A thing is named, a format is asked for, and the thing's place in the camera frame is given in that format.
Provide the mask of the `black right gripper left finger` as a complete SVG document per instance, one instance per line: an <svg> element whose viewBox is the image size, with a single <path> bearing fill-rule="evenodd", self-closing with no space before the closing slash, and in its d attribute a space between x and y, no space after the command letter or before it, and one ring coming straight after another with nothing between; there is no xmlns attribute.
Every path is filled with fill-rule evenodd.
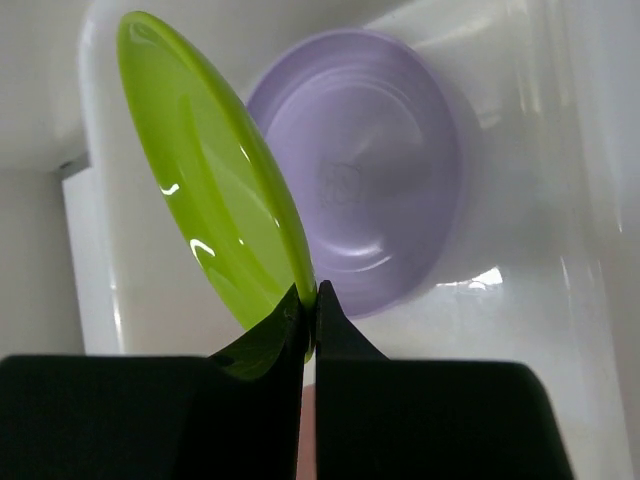
<svg viewBox="0 0 640 480"><path fill-rule="evenodd" d="M14 355L5 479L292 479L305 313L295 289L208 357Z"/></svg>

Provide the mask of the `green plastic plate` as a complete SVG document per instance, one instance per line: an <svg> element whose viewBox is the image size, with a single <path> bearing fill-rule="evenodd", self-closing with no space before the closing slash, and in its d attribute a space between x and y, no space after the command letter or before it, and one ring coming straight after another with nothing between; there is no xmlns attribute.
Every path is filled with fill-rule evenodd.
<svg viewBox="0 0 640 480"><path fill-rule="evenodd" d="M128 109L155 181L192 255L244 336L216 355L253 380L317 288L302 223L245 105L185 37L143 11L118 25Z"/></svg>

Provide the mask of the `purple plastic plate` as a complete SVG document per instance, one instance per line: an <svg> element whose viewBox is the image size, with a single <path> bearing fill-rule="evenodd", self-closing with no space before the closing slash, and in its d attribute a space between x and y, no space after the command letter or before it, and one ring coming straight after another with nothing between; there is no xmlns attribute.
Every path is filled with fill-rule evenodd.
<svg viewBox="0 0 640 480"><path fill-rule="evenodd" d="M422 287L450 236L463 159L433 69L400 40L327 31L276 60L248 110L294 198L318 280L366 317Z"/></svg>

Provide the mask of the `pink plastic cup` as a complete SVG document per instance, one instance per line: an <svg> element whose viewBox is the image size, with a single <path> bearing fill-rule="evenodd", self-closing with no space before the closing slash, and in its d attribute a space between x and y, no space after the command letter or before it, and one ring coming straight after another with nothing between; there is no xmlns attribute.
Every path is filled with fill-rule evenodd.
<svg viewBox="0 0 640 480"><path fill-rule="evenodd" d="M302 390L296 479L317 479L314 385L305 386Z"/></svg>

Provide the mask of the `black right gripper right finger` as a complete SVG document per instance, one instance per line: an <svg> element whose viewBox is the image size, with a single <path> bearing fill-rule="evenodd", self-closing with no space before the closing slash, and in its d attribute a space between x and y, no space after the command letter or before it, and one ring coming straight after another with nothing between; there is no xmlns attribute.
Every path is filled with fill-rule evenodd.
<svg viewBox="0 0 640 480"><path fill-rule="evenodd" d="M316 305L321 479L570 479L547 391L526 365L386 357L330 282Z"/></svg>

